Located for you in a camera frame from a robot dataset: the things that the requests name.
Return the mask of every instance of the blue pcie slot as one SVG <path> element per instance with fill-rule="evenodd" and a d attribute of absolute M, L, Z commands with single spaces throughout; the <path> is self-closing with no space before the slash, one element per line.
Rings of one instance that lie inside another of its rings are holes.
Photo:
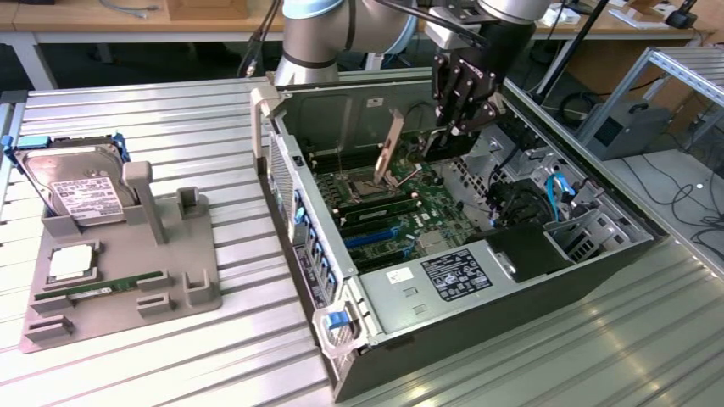
<path fill-rule="evenodd" d="M 353 237 L 345 240 L 343 245 L 346 248 L 358 248 L 365 244 L 382 242 L 383 240 L 393 239 L 398 234 L 398 226 L 387 229 L 386 231 L 378 231 L 366 236 Z"/>

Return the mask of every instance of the hard drive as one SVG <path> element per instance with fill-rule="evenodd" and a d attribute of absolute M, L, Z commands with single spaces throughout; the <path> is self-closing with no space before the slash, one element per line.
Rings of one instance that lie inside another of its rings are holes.
<path fill-rule="evenodd" d="M 119 134 L 54 139 L 21 137 L 5 155 L 26 175 L 50 215 L 69 215 L 79 226 L 123 219 L 122 208 L 137 204 L 121 183 L 127 161 Z"/>

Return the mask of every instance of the blue cable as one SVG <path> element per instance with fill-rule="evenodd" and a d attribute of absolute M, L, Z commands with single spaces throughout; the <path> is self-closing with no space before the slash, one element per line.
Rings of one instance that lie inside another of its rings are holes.
<path fill-rule="evenodd" d="M 571 196 L 575 195 L 575 190 L 570 187 L 570 184 L 567 183 L 563 175 L 559 172 L 554 172 L 545 180 L 545 193 L 547 195 L 547 201 L 550 202 L 550 206 L 553 207 L 553 216 L 555 218 L 555 222 L 559 222 L 559 218 L 557 216 L 555 194 L 553 192 L 554 180 L 557 180 L 561 190 L 569 193 Z"/>

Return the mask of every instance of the white sticker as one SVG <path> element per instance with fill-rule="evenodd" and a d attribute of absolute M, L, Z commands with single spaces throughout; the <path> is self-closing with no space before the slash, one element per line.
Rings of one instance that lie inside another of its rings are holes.
<path fill-rule="evenodd" d="M 386 272 L 386 279 L 389 280 L 390 284 L 397 284 L 398 282 L 409 280 L 410 278 L 411 271 L 409 270 L 409 267 Z"/>
<path fill-rule="evenodd" d="M 378 216 L 385 215 L 385 214 L 386 214 L 386 210 L 378 210 L 377 212 L 371 212 L 370 214 L 361 215 L 358 219 L 365 220 L 369 218 L 377 218 Z"/>
<path fill-rule="evenodd" d="M 367 108 L 378 108 L 383 104 L 383 98 L 366 99 Z"/>
<path fill-rule="evenodd" d="M 50 182 L 49 185 L 65 209 L 67 209 L 67 214 L 75 220 L 122 213 L 121 201 L 106 176 L 75 181 Z"/>

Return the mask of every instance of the power supply label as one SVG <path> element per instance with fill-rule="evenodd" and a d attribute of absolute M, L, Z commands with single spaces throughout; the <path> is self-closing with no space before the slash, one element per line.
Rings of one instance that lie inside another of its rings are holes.
<path fill-rule="evenodd" d="M 493 285 L 466 248 L 422 261 L 421 268 L 445 301 L 465 297 Z"/>

